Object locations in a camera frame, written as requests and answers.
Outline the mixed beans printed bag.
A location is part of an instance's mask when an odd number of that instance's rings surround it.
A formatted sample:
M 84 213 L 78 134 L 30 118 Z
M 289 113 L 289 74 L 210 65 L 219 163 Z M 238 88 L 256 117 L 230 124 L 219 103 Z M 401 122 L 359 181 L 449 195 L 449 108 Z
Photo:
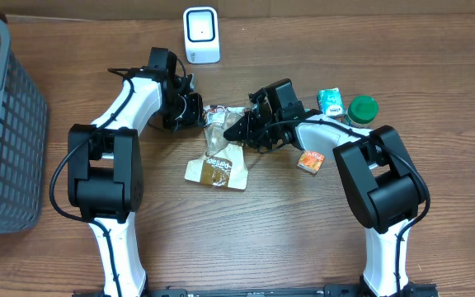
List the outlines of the mixed beans printed bag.
M 249 111 L 244 106 L 221 106 L 207 105 L 203 107 L 204 127 L 207 128 L 212 124 L 221 125 L 225 129 L 236 124 Z

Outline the brown Pantree mushroom bag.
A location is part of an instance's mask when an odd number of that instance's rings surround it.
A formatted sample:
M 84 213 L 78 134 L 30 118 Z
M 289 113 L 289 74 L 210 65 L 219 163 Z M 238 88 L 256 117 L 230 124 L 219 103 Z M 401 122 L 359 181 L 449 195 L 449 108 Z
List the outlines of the brown Pantree mushroom bag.
M 201 157 L 188 162 L 185 179 L 208 186 L 244 191 L 248 177 L 244 152 L 240 144 L 224 138 L 225 130 L 223 126 L 216 124 L 205 128 L 207 149 Z

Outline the orange Kleenex tissue pack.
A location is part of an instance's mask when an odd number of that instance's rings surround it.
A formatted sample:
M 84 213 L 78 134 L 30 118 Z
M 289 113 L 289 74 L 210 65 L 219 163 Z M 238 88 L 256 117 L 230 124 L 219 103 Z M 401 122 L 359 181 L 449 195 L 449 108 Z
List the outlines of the orange Kleenex tissue pack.
M 297 162 L 297 167 L 316 174 L 322 166 L 324 159 L 325 157 L 318 152 L 304 150 Z

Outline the teal Kleenex tissue pack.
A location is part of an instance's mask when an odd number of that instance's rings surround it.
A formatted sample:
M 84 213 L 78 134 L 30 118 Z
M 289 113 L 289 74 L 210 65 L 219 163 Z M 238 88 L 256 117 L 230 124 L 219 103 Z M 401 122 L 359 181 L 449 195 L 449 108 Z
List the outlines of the teal Kleenex tissue pack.
M 341 117 L 345 113 L 338 87 L 322 89 L 317 95 L 317 103 L 320 111 L 331 118 Z

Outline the green lid beige jar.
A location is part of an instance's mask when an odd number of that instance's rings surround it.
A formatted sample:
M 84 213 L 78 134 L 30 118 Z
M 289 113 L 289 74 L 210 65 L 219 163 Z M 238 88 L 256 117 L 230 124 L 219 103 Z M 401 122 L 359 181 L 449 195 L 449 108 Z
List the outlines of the green lid beige jar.
M 379 113 L 379 104 L 370 96 L 355 97 L 345 113 L 343 123 L 355 128 L 368 128 Z

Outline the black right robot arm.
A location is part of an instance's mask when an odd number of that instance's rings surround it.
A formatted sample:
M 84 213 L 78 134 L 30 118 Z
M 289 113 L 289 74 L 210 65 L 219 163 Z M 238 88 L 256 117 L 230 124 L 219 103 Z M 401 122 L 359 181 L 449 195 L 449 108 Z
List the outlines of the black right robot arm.
M 399 134 L 389 126 L 351 127 L 307 110 L 290 79 L 250 94 L 252 108 L 223 136 L 271 153 L 291 144 L 335 161 L 350 210 L 365 229 L 366 264 L 357 285 L 327 285 L 326 296 L 435 296 L 407 276 L 407 238 L 427 215 L 430 193 Z

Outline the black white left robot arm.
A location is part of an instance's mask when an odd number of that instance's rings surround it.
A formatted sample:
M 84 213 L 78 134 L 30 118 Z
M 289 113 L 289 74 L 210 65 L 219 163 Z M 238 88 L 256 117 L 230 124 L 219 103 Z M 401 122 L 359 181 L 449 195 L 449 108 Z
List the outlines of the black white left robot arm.
M 96 239 L 105 275 L 100 296 L 147 296 L 148 276 L 139 256 L 136 212 L 144 193 L 139 137 L 152 117 L 175 132 L 201 127 L 202 97 L 175 53 L 153 47 L 148 63 L 114 68 L 122 89 L 107 111 L 68 132 L 68 199 Z

